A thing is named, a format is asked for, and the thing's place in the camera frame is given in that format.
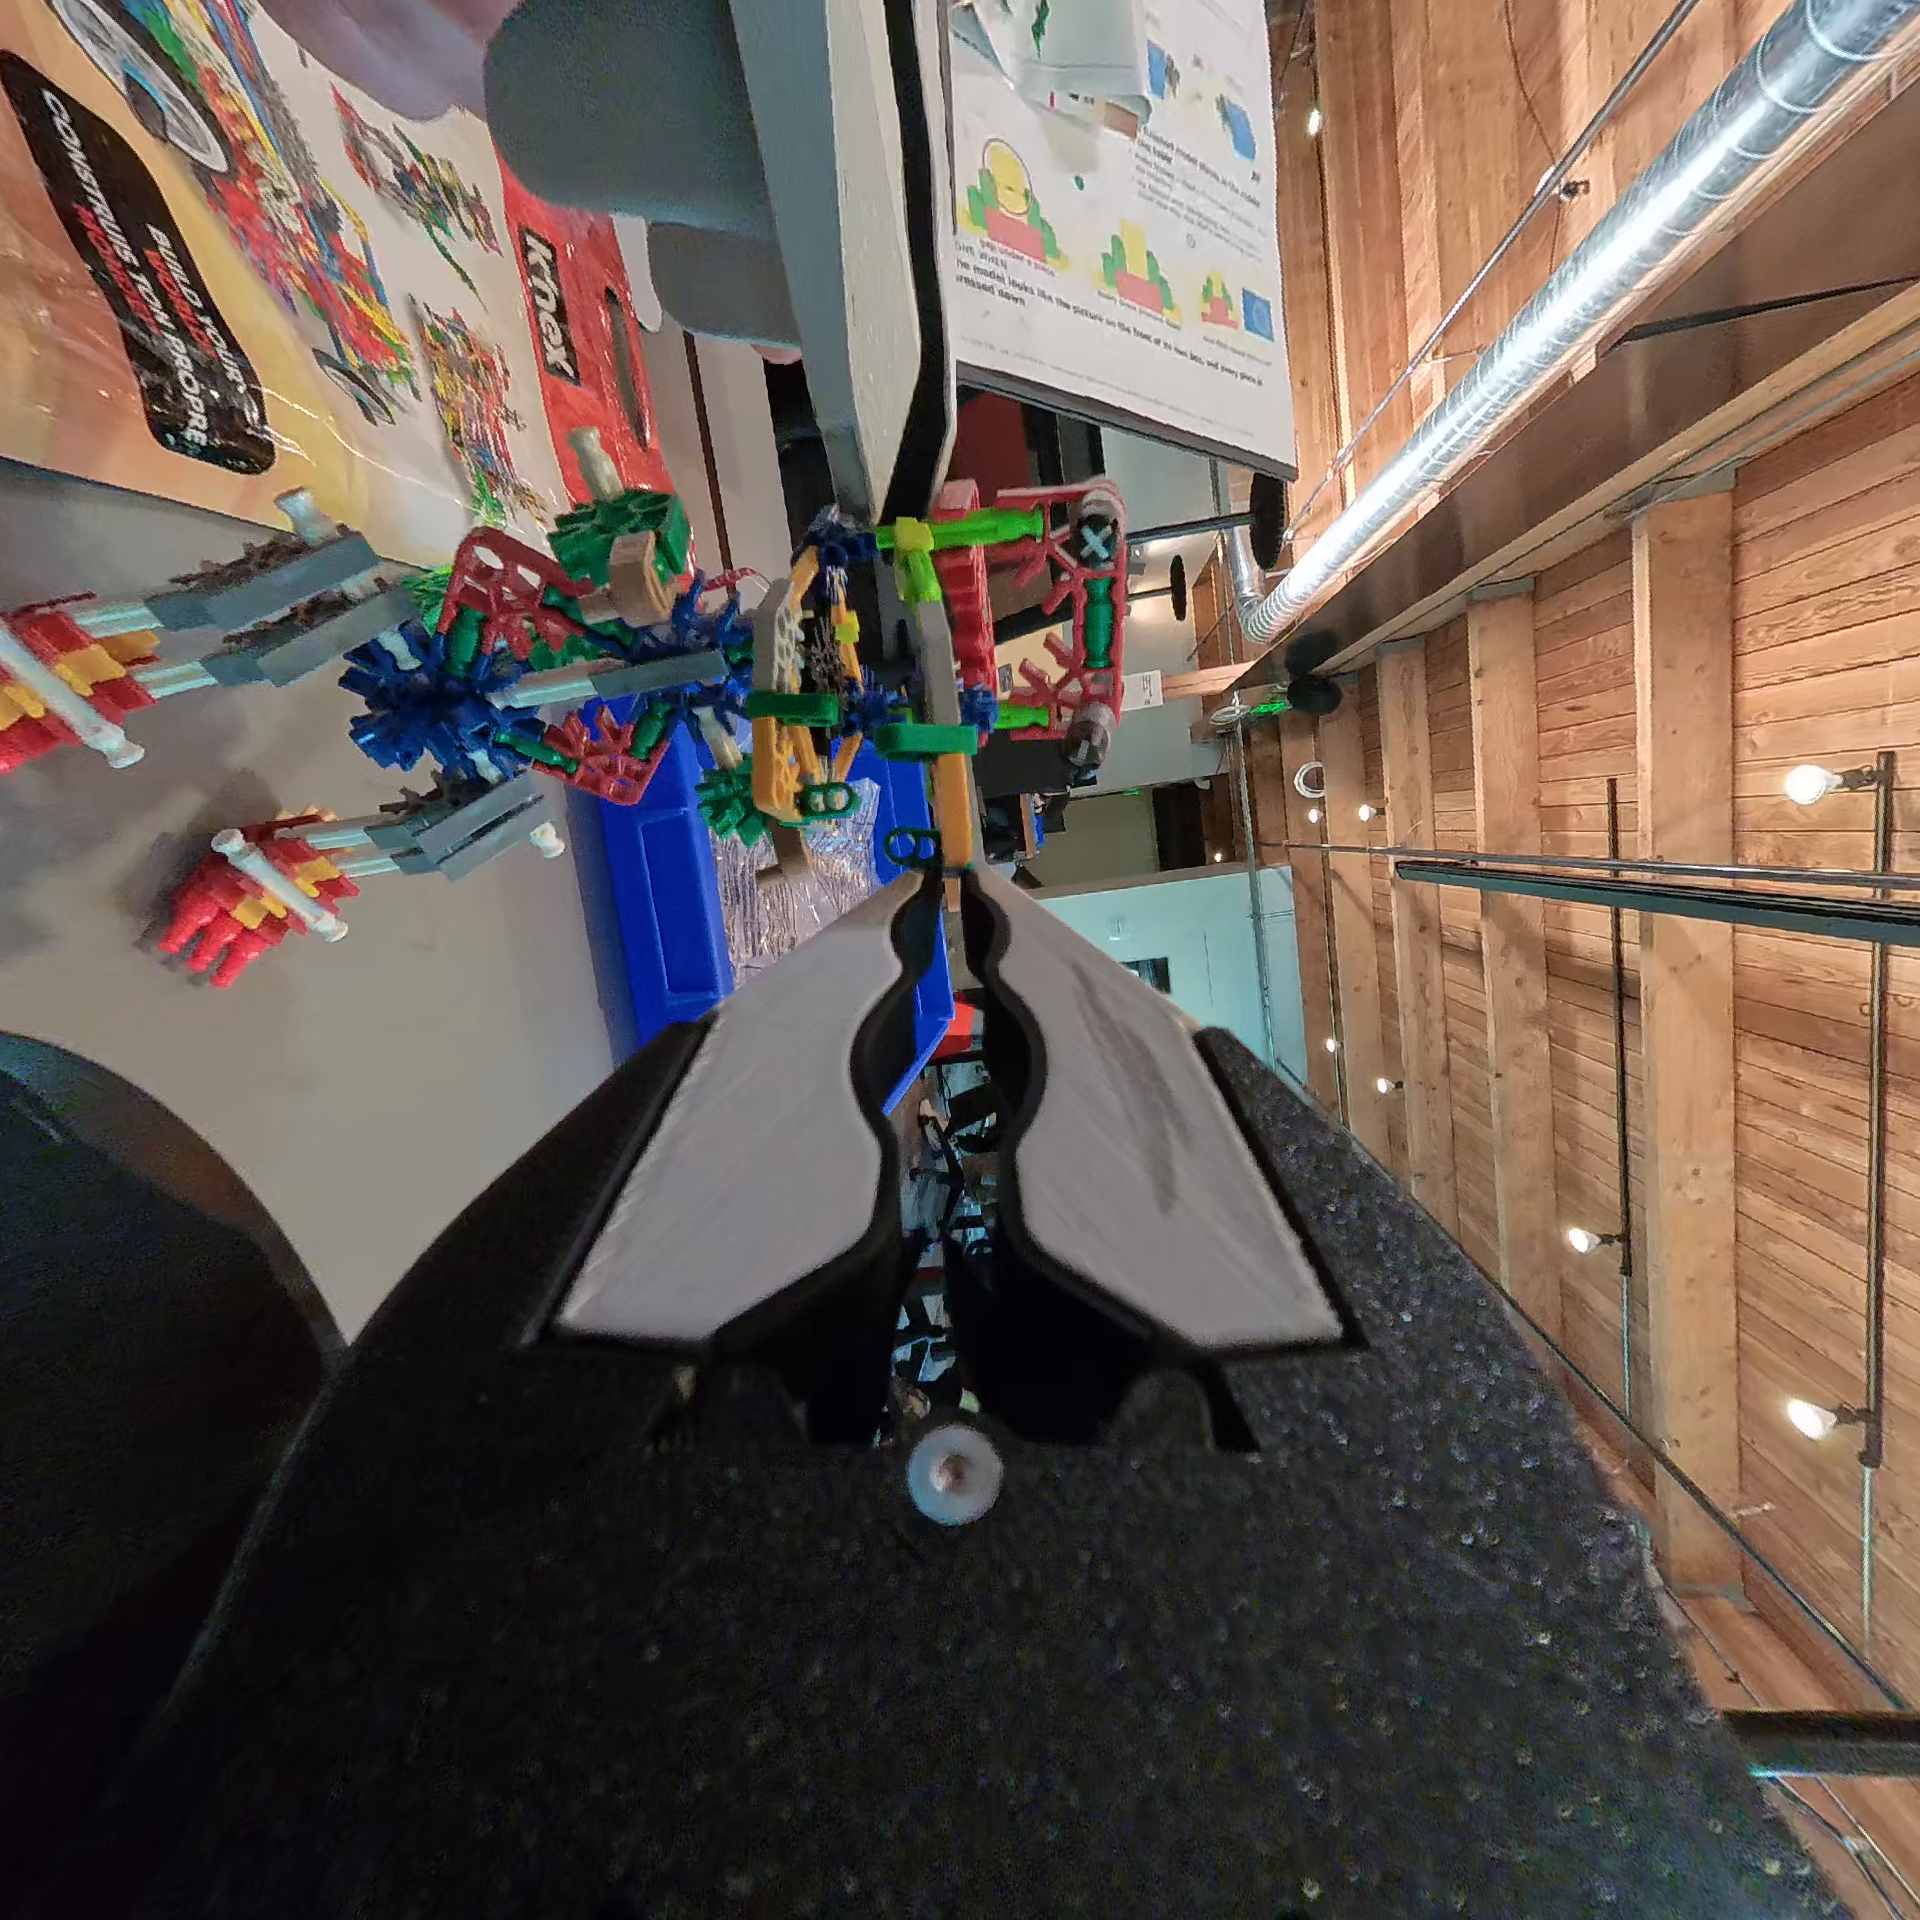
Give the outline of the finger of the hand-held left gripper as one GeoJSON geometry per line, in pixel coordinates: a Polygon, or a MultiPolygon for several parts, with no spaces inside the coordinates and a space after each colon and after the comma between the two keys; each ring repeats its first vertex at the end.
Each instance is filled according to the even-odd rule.
{"type": "Polygon", "coordinates": [[[925,518],[958,431],[946,2],[735,2],[837,501],[925,518]]]}

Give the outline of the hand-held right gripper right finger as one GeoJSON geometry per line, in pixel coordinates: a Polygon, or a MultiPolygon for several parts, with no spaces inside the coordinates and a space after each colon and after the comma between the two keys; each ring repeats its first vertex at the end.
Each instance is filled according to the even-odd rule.
{"type": "Polygon", "coordinates": [[[965,879],[965,939],[1008,1253],[1177,1355],[1343,1344],[1340,1298],[1188,1014],[985,867],[965,879]]]}

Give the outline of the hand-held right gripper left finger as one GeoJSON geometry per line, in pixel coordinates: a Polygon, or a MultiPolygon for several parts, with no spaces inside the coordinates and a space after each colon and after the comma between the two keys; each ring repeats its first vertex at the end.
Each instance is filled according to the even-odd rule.
{"type": "Polygon", "coordinates": [[[937,946],[941,883],[911,867],[720,1002],[558,1332],[714,1344],[899,1227],[890,1111],[921,1066],[937,946]]]}

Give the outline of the lime and gray toy assembly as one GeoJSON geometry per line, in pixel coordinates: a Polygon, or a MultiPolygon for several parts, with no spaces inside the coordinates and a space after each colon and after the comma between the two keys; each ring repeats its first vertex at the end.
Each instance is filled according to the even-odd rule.
{"type": "MultiPolygon", "coordinates": [[[[833,692],[842,724],[827,731],[749,719],[755,810],[790,829],[845,814],[853,756],[863,746],[876,751],[879,724],[970,724],[984,747],[998,719],[985,565],[996,550],[1040,546],[1042,537],[1044,513],[1011,502],[882,526],[823,508],[808,526],[790,574],[755,614],[751,692],[833,692]],[[864,570],[882,612],[905,617],[901,687],[885,687],[879,665],[858,657],[853,583],[864,570]]],[[[973,756],[908,761],[925,772],[932,793],[932,852],[899,852],[899,863],[937,858],[949,875],[973,867],[973,756]]]]}

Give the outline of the colourful toy construction model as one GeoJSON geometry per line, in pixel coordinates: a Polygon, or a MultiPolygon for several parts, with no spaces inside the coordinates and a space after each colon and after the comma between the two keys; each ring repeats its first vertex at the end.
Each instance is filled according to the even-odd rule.
{"type": "MultiPolygon", "coordinates": [[[[4,774],[63,751],[127,772],[141,761],[130,719],[174,697],[339,669],[350,746],[432,783],[355,822],[310,808],[227,829],[190,867],[161,939],[214,985],[233,985],[292,934],[345,936],[359,875],[460,879],[516,844],[561,857],[558,790],[640,803],[679,728],[713,756],[695,790],[708,832],[763,838],[784,875],[808,875],[812,822],[767,822],[751,788],[755,614],[790,567],[749,606],[751,570],[699,567],[677,494],[626,488],[598,431],[573,441],[589,496],[547,543],[478,521],[450,565],[399,577],[301,490],[279,502],[284,537],[145,604],[73,595],[8,612],[4,774]]],[[[1107,476],[996,501],[946,484],[929,518],[1003,502],[1040,505],[1044,537],[985,565],[998,719],[975,756],[1040,746],[1081,774],[1119,719],[1127,502],[1107,476]]],[[[882,612],[869,570],[853,600],[863,664],[901,687],[905,617],[882,612]]]]}

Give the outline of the clear plastic bag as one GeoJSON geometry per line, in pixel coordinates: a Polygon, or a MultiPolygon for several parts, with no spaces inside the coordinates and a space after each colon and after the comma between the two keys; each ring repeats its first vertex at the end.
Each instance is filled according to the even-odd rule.
{"type": "Polygon", "coordinates": [[[810,867],[797,879],[784,875],[767,838],[744,846],[735,835],[708,832],[735,985],[882,889],[876,866],[882,788],[858,777],[853,793],[858,801],[853,816],[802,829],[810,867]]]}

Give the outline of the blue plastic bin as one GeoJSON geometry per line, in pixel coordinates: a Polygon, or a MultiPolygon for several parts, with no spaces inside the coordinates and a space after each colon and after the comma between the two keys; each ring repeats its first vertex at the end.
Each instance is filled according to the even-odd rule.
{"type": "MultiPolygon", "coordinates": [[[[695,803],[699,780],[713,772],[704,742],[679,728],[633,808],[601,803],[598,832],[609,867],[612,927],[616,931],[621,989],[612,1012],[616,1045],[637,1050],[674,1023],[695,1023],[735,989],[724,951],[722,879],[708,838],[708,820],[695,803]]],[[[885,857],[890,832],[932,829],[932,803],[921,774],[908,761],[882,761],[863,747],[857,780],[879,783],[879,827],[863,829],[876,857],[876,879],[893,883],[899,866],[885,857]]],[[[890,1096],[890,1111],[933,1060],[946,1038],[958,998],[946,951],[937,944],[929,973],[913,985],[913,1060],[890,1096]]]]}

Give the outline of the white paper sign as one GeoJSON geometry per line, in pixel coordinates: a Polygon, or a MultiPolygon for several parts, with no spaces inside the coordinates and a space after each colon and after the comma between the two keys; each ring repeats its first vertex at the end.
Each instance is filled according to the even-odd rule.
{"type": "Polygon", "coordinates": [[[1265,2],[1143,2],[1139,136],[1029,103],[946,9],[966,380],[1295,476],[1265,2]]]}

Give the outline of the printed plastic toy bag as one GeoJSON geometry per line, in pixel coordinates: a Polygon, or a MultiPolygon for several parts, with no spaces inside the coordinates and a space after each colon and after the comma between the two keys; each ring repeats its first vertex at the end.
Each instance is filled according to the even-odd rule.
{"type": "Polygon", "coordinates": [[[4,456],[390,557],[670,488],[615,226],[406,114],[359,2],[4,2],[4,456]]]}

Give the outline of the black steel beam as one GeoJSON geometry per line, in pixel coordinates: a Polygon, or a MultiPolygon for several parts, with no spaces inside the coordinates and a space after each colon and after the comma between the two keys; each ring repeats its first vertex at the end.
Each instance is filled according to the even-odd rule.
{"type": "Polygon", "coordinates": [[[1737,883],[1570,879],[1518,867],[1483,867],[1452,858],[1397,858],[1395,879],[1429,889],[1473,890],[1478,897],[1598,906],[1645,918],[1707,922],[1750,931],[1805,934],[1816,939],[1917,951],[1917,907],[1880,897],[1845,902],[1811,890],[1766,890],[1737,883]]]}

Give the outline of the silver ventilation duct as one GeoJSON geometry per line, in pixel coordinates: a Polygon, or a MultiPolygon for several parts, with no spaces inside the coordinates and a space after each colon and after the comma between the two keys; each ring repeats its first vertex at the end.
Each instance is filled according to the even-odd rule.
{"type": "Polygon", "coordinates": [[[1244,636],[1280,639],[1450,488],[1913,28],[1917,2],[1789,2],[1305,555],[1275,587],[1239,587],[1244,636]]]}

